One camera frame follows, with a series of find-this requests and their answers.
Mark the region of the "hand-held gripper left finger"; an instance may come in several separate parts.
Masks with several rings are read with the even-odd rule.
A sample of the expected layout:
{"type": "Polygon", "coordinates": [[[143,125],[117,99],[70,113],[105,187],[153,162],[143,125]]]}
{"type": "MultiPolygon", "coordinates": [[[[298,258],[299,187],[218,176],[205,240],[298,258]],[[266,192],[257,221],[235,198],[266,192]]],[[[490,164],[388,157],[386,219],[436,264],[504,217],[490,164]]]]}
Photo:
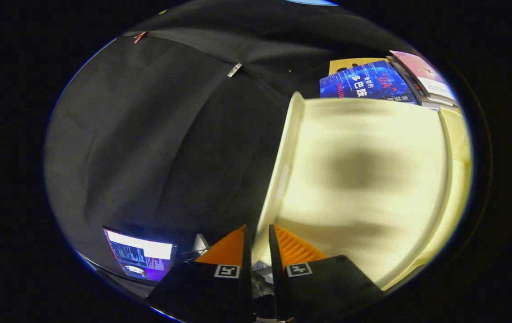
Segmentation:
{"type": "Polygon", "coordinates": [[[174,266],[146,302],[182,323],[249,323],[251,247],[249,229],[242,225],[201,256],[174,266]]]}

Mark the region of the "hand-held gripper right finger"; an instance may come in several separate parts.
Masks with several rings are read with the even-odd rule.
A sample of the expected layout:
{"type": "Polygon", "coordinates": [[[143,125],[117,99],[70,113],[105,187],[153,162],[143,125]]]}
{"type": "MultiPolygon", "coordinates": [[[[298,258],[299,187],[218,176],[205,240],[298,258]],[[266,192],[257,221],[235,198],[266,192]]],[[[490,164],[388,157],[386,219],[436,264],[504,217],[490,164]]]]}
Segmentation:
{"type": "Polygon", "coordinates": [[[278,225],[268,235],[278,320],[338,322],[383,298],[347,256],[325,255],[278,225]]]}

